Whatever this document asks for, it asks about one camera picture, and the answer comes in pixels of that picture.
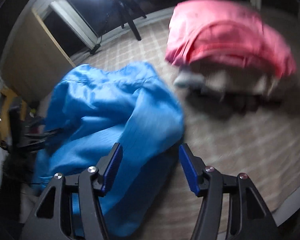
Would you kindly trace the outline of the plaid bed sheet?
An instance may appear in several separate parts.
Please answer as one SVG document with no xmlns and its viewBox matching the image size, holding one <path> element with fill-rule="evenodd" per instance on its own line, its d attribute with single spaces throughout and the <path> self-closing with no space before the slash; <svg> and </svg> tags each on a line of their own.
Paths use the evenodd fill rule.
<svg viewBox="0 0 300 240">
<path fill-rule="evenodd" d="M 172 9 L 140 20 L 141 41 L 132 32 L 115 29 L 87 63 L 117 70 L 133 61 L 148 61 L 171 86 L 178 71 L 164 60 Z M 225 174 L 247 173 L 278 224 L 300 209 L 300 19 L 279 9 L 264 7 L 263 20 L 289 43 L 298 71 L 288 83 L 279 108 L 259 108 L 245 115 L 171 87 L 185 114 L 185 141 L 191 151 Z"/>
</svg>

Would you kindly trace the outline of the pink folded garment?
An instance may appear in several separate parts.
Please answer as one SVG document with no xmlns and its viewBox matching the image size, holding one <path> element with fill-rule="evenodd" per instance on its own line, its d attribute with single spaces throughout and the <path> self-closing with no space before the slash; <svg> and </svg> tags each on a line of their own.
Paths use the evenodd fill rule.
<svg viewBox="0 0 300 240">
<path fill-rule="evenodd" d="M 227 0 L 178 3 L 169 23 L 165 59 L 178 67 L 197 61 L 254 67 L 277 79 L 296 71 L 283 36 L 255 10 Z"/>
</svg>

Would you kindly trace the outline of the tan wooden cabinet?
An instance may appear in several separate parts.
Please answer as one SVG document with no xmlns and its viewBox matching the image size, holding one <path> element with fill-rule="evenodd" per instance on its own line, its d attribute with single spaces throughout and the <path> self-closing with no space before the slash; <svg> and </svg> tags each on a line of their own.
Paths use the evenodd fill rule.
<svg viewBox="0 0 300 240">
<path fill-rule="evenodd" d="M 42 19 L 30 11 L 1 65 L 2 79 L 24 101 L 40 101 L 75 68 Z"/>
</svg>

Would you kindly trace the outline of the dark brown folded garment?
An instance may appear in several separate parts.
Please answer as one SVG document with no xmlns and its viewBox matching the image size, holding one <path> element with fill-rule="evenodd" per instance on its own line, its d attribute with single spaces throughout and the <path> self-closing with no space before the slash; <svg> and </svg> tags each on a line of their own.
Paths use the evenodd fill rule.
<svg viewBox="0 0 300 240">
<path fill-rule="evenodd" d="M 215 119 L 228 120 L 234 114 L 255 113 L 260 107 L 276 109 L 282 105 L 282 99 L 262 95 L 243 93 L 219 93 L 211 90 L 191 89 L 186 102 Z"/>
</svg>

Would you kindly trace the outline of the beige folded garment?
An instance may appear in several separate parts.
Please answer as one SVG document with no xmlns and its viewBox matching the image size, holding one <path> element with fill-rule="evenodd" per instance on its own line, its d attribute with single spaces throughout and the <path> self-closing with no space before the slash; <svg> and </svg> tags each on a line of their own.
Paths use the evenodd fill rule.
<svg viewBox="0 0 300 240">
<path fill-rule="evenodd" d="M 173 85 L 215 94 L 269 96 L 277 89 L 279 80 L 254 66 L 239 68 L 221 63 L 197 61 L 180 67 Z"/>
</svg>

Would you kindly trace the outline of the yellow wooden board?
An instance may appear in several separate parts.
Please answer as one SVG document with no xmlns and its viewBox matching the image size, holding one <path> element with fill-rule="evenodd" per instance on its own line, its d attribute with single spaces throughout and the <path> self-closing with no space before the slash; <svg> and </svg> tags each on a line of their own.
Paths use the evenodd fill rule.
<svg viewBox="0 0 300 240">
<path fill-rule="evenodd" d="M 5 96 L 5 100 L 3 106 L 1 108 L 1 122 L 0 122 L 0 142 L 2 140 L 7 141 L 7 138 L 10 136 L 10 121 L 8 116 L 8 110 L 15 98 L 18 98 L 17 94 L 9 89 L 9 88 L 2 88 L 1 94 Z"/>
</svg>

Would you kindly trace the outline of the blue striped work jacket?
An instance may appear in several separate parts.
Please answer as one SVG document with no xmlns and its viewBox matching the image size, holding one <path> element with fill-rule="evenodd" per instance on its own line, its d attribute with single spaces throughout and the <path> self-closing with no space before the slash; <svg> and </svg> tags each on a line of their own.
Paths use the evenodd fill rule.
<svg viewBox="0 0 300 240">
<path fill-rule="evenodd" d="M 57 128 L 37 154 L 34 189 L 57 172 L 82 172 L 119 143 L 122 162 L 101 207 L 111 237 L 132 235 L 178 159 L 184 116 L 177 98 L 147 62 L 112 72 L 83 64 L 53 90 L 45 130 Z"/>
</svg>

